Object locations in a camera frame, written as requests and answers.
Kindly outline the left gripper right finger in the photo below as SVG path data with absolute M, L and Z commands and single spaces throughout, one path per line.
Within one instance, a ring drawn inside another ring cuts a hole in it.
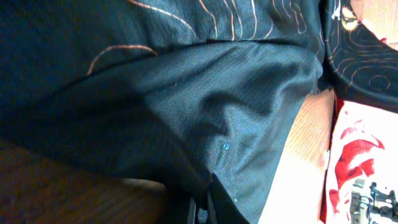
M 206 199 L 207 224 L 249 224 L 215 174 L 212 174 Z

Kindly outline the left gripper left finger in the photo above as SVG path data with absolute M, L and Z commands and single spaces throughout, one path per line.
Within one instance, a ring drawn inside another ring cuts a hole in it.
M 193 198 L 189 201 L 186 224 L 195 224 L 196 220 L 196 202 Z

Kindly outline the black cycling jersey orange lines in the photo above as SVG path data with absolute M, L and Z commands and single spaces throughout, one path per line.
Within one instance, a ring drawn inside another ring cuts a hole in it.
M 2 1 L 1 137 L 257 223 L 304 99 L 333 87 L 328 1 Z

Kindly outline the red printed t-shirt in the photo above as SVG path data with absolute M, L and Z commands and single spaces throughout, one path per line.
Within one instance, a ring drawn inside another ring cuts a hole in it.
M 397 51 L 362 23 L 350 1 L 325 4 L 325 62 L 335 91 L 321 218 L 351 223 L 357 179 L 397 194 Z

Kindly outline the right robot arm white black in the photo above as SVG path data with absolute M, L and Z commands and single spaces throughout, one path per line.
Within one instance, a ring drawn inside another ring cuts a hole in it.
M 355 180 L 350 214 L 352 224 L 397 224 L 396 190 L 376 182 Z

